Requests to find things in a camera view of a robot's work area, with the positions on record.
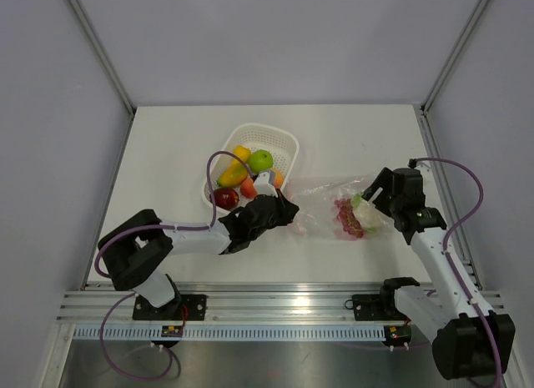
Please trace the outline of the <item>fake yellow pear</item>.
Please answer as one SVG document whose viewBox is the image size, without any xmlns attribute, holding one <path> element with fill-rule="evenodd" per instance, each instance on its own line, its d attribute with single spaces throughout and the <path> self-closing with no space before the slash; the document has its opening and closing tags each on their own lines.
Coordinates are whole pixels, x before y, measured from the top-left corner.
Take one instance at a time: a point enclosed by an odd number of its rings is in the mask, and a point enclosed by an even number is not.
<svg viewBox="0 0 534 388">
<path fill-rule="evenodd" d="M 247 164 L 249 161 L 249 157 L 251 156 L 251 150 L 244 146 L 238 145 L 234 148 L 233 154 L 237 156 L 242 162 Z"/>
</svg>

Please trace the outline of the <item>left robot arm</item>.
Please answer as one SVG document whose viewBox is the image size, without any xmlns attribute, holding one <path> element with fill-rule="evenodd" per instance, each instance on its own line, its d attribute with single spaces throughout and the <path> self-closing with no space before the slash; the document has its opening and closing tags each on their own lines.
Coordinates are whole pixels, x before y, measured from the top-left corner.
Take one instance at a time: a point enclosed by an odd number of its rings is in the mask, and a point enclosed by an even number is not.
<svg viewBox="0 0 534 388">
<path fill-rule="evenodd" d="M 299 210 L 280 191 L 261 194 L 212 224 L 166 224 L 144 209 L 98 242 L 94 267 L 116 290 L 133 291 L 169 320 L 179 313 L 181 297 L 171 277 L 159 271 L 168 256 L 240 252 L 264 232 L 291 224 Z"/>
</svg>

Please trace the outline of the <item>fake orange fruit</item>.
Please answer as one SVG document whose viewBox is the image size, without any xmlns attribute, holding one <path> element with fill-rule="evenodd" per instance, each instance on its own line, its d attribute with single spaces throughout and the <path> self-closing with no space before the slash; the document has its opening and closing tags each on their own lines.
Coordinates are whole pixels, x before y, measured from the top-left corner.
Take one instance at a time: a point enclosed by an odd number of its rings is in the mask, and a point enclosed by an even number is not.
<svg viewBox="0 0 534 388">
<path fill-rule="evenodd" d="M 272 168 L 271 171 L 275 175 L 275 179 L 274 179 L 273 185 L 277 189 L 280 189 L 282 187 L 284 181 L 285 181 L 285 177 L 278 169 Z"/>
</svg>

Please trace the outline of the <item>fake green apple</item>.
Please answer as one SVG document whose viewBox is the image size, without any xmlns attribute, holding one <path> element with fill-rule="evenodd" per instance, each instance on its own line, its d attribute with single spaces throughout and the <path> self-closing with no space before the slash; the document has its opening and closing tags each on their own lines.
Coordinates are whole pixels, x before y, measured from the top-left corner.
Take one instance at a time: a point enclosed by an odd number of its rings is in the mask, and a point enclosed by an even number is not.
<svg viewBox="0 0 534 388">
<path fill-rule="evenodd" d="M 257 150 L 253 152 L 248 159 L 250 170 L 254 174 L 273 167 L 274 160 L 272 154 L 267 150 Z"/>
</svg>

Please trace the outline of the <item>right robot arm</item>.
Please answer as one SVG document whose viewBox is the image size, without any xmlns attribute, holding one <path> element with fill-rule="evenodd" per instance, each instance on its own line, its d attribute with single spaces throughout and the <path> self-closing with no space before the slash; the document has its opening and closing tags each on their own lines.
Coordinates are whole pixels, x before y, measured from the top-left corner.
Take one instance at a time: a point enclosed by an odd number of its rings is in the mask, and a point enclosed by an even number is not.
<svg viewBox="0 0 534 388">
<path fill-rule="evenodd" d="M 414 166 L 382 169 L 362 194 L 383 215 L 424 265 L 438 294 L 434 303 L 411 277 L 383 282 L 380 312 L 414 322 L 431 343 L 437 370 L 446 380 L 493 376 L 499 386 L 516 332 L 511 317 L 498 314 L 465 271 L 449 240 L 452 229 L 438 209 L 426 206 L 423 177 Z"/>
</svg>

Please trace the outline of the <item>fake mango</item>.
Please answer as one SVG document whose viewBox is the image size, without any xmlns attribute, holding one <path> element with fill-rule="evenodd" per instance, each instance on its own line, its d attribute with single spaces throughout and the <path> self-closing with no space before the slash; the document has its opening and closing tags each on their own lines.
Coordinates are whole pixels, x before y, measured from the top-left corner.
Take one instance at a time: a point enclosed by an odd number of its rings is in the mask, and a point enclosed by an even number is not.
<svg viewBox="0 0 534 388">
<path fill-rule="evenodd" d="M 242 164 L 230 165 L 218 178 L 220 188 L 234 188 L 240 186 L 249 176 L 249 172 Z"/>
</svg>

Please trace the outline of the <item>fake dark red apple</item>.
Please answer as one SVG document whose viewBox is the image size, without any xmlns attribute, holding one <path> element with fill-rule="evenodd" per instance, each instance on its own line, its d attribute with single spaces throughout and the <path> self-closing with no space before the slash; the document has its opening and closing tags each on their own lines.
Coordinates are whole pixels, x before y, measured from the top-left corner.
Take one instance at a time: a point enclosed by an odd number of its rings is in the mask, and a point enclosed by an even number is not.
<svg viewBox="0 0 534 388">
<path fill-rule="evenodd" d="M 235 209 L 239 204 L 239 194 L 232 188 L 218 188 L 214 191 L 214 202 L 224 210 Z"/>
</svg>

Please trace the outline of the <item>clear zip top bag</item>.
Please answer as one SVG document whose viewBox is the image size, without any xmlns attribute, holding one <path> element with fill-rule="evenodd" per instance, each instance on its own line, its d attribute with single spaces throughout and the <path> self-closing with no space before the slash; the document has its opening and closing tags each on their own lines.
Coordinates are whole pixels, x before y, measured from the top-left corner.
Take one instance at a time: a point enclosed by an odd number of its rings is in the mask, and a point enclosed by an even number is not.
<svg viewBox="0 0 534 388">
<path fill-rule="evenodd" d="M 291 232 L 314 239 L 340 239 L 357 241 L 382 239 L 394 232 L 392 221 L 380 213 L 385 221 L 382 231 L 367 233 L 361 239 L 349 239 L 343 234 L 341 224 L 335 220 L 336 199 L 351 200 L 354 195 L 363 194 L 375 179 L 373 174 L 349 177 L 305 177 L 294 178 L 285 187 L 285 197 L 300 207 L 292 224 Z"/>
</svg>

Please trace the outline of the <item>fake peach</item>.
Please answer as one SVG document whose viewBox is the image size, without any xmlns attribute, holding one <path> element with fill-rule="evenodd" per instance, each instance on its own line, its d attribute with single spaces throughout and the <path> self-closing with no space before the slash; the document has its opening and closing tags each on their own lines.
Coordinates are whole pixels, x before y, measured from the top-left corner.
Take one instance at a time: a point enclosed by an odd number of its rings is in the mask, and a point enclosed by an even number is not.
<svg viewBox="0 0 534 388">
<path fill-rule="evenodd" d="M 245 179 L 240 185 L 239 191 L 246 199 L 254 199 L 258 194 L 254 187 L 254 180 L 252 178 Z"/>
</svg>

